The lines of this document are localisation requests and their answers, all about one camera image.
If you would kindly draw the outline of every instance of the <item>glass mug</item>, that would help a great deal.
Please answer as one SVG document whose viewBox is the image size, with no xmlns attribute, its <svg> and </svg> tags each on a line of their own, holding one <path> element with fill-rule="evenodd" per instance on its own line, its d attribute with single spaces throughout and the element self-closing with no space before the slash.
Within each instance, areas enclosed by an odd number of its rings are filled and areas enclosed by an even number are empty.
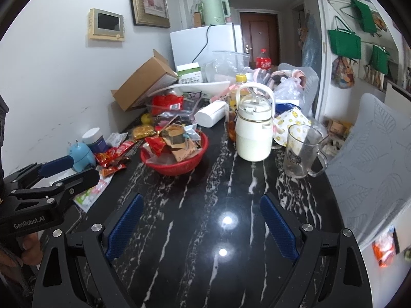
<svg viewBox="0 0 411 308">
<path fill-rule="evenodd" d="M 326 156 L 321 153 L 321 145 L 324 140 L 320 132 L 315 128 L 296 124 L 288 129 L 286 153 L 284 156 L 284 172 L 294 178 L 304 178 L 307 175 L 317 177 L 327 168 Z M 313 172 L 311 166 L 317 155 L 324 161 L 324 167 Z"/>
</svg>

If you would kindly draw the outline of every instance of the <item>red plastic basket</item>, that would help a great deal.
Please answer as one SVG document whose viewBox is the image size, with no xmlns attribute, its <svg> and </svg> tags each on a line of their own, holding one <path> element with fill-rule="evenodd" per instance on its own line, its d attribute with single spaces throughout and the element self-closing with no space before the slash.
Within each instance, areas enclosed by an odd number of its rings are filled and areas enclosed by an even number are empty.
<svg viewBox="0 0 411 308">
<path fill-rule="evenodd" d="M 176 164 L 170 164 L 170 165 L 158 165 L 158 164 L 153 164 L 153 163 L 147 163 L 147 160 L 149 159 L 149 154 L 148 152 L 142 148 L 140 157 L 141 160 L 144 162 L 145 165 L 147 165 L 150 168 L 153 168 L 155 171 L 162 175 L 166 176 L 178 176 L 178 175 L 183 175 L 186 174 L 190 171 L 192 171 L 201 161 L 203 158 L 204 153 L 206 152 L 208 148 L 208 138 L 207 136 L 200 132 L 201 136 L 201 150 L 200 152 L 192 157 L 189 158 L 188 160 L 181 161 L 180 163 Z"/>
</svg>

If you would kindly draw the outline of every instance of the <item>brown door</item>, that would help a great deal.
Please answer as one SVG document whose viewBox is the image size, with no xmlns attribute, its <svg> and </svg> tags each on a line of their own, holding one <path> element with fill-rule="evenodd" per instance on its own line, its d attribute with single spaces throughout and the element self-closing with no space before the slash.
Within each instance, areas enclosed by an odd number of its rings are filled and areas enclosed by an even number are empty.
<svg viewBox="0 0 411 308">
<path fill-rule="evenodd" d="M 280 63 L 277 15 L 260 13 L 240 13 L 244 52 L 251 55 L 255 62 L 261 49 L 265 48 L 271 58 L 271 64 Z"/>
</svg>

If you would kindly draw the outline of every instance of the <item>human hand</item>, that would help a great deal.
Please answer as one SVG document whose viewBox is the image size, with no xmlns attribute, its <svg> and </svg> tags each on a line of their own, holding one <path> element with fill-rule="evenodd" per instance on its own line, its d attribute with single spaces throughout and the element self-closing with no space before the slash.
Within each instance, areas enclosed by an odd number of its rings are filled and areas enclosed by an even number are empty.
<svg viewBox="0 0 411 308">
<path fill-rule="evenodd" d="M 40 248 L 38 234 L 32 233 L 24 236 L 22 245 L 24 252 L 21 254 L 21 258 L 16 257 L 20 266 L 23 266 L 23 264 L 32 266 L 40 264 L 43 258 L 43 252 Z M 20 278 L 17 265 L 2 251 L 0 251 L 0 272 L 15 281 L 18 281 Z"/>
</svg>

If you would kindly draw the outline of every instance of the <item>wall thermostat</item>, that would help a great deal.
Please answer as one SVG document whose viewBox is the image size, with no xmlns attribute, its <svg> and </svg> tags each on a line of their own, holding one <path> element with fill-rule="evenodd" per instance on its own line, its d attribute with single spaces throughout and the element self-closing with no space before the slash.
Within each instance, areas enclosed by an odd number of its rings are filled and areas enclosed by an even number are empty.
<svg viewBox="0 0 411 308">
<path fill-rule="evenodd" d="M 100 9 L 90 9 L 88 13 L 88 38 L 124 41 L 123 16 Z"/>
</svg>

